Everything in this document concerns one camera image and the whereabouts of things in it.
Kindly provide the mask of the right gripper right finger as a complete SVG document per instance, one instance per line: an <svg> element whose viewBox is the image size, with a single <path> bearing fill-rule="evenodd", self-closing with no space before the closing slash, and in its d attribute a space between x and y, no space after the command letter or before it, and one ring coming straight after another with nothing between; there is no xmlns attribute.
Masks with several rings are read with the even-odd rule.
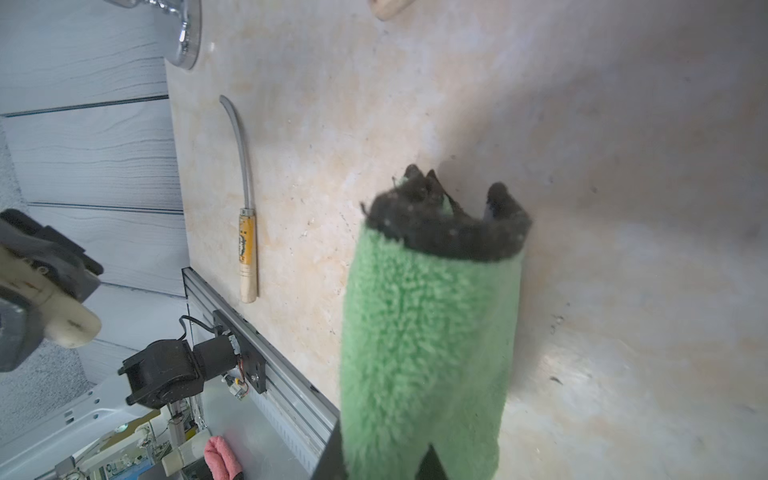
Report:
<svg viewBox="0 0 768 480"><path fill-rule="evenodd" d="M447 474L432 444L424 455L415 476L416 480L447 480Z"/></svg>

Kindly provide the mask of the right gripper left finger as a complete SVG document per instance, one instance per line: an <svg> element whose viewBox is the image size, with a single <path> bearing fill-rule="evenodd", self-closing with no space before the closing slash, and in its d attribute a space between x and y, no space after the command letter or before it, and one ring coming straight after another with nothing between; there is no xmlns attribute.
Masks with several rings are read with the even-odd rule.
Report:
<svg viewBox="0 0 768 480"><path fill-rule="evenodd" d="M311 480L347 480L348 473L342 448L341 421L334 425L326 446L320 455Z"/></svg>

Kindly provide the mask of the green microfiber rag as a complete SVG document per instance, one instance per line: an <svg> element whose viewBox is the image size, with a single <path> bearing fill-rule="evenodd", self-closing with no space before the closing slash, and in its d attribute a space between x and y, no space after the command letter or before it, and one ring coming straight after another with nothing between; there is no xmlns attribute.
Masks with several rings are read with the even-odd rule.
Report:
<svg viewBox="0 0 768 480"><path fill-rule="evenodd" d="M363 214L342 320L348 478L415 479L432 444L448 479L490 479L531 217L499 182L472 217L415 165Z"/></svg>

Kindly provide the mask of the sickle wooden handle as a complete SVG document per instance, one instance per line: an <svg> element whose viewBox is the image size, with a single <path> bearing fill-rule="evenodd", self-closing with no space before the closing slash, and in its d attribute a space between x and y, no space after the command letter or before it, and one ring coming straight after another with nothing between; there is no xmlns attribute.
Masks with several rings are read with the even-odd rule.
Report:
<svg viewBox="0 0 768 480"><path fill-rule="evenodd" d="M389 21L414 3L415 0L369 0L368 5L380 21Z"/></svg>
<svg viewBox="0 0 768 480"><path fill-rule="evenodd" d="M233 128L241 169L244 206L240 209L238 220L240 300L248 304L258 297L256 210L252 195L250 163L240 118L233 103L225 95L219 96L219 102Z"/></svg>

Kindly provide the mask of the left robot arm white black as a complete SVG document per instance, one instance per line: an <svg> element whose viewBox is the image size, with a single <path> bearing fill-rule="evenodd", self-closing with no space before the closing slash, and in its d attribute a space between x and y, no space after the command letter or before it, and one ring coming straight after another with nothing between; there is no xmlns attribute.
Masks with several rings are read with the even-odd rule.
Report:
<svg viewBox="0 0 768 480"><path fill-rule="evenodd" d="M115 375L1 442L1 477L35 479L103 434L152 410L193 397L238 364L230 339L191 346L158 340L124 360Z"/></svg>

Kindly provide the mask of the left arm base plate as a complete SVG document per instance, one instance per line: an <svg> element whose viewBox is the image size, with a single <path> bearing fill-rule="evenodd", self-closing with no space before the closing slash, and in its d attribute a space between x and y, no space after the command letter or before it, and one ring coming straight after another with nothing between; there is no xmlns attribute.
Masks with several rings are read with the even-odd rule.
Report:
<svg viewBox="0 0 768 480"><path fill-rule="evenodd" d="M213 311L217 326L224 328L234 345L238 359L237 368L247 391L264 394L267 391L267 361L260 350L249 340L242 329L220 310Z"/></svg>

